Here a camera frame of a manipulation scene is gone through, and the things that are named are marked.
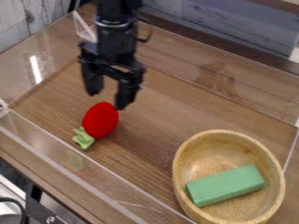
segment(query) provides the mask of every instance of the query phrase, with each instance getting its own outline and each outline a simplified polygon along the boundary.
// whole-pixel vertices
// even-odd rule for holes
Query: sponge
[[[192,203],[204,207],[261,189],[264,184],[257,167],[250,164],[188,182],[185,192]]]

